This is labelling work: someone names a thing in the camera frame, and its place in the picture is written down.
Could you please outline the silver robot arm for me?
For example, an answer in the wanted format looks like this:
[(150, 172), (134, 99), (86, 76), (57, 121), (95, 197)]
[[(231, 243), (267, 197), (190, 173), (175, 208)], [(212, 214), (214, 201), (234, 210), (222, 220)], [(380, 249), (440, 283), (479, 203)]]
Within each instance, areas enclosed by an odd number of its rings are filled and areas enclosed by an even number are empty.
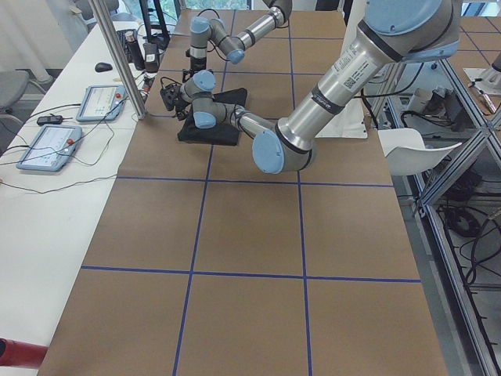
[(242, 106), (216, 102), (216, 80), (206, 68), (209, 42), (238, 64), (246, 50), (290, 19), (290, 1), (266, 5), (268, 12), (236, 37), (226, 32), (220, 19), (192, 18), (189, 54), (198, 65), (188, 80), (163, 87), (160, 96), (180, 120), (191, 107), (198, 128), (227, 124), (246, 133), (253, 139), (254, 163), (268, 174), (307, 168), (315, 158), (315, 136), (386, 64), (440, 60), (458, 49), (460, 1), (368, 1), (354, 41), (300, 105), (272, 123)]
[(207, 69), (208, 45), (213, 46), (224, 55), (224, 60), (238, 64), (245, 56), (245, 52), (268, 33), (282, 27), (290, 19), (292, 1), (275, 0), (265, 1), (268, 12), (255, 20), (250, 26), (243, 29), (238, 35), (232, 36), (220, 18), (208, 19), (195, 16), (190, 22), (190, 47), (186, 51), (190, 60), (190, 67), (184, 71), (187, 77)]

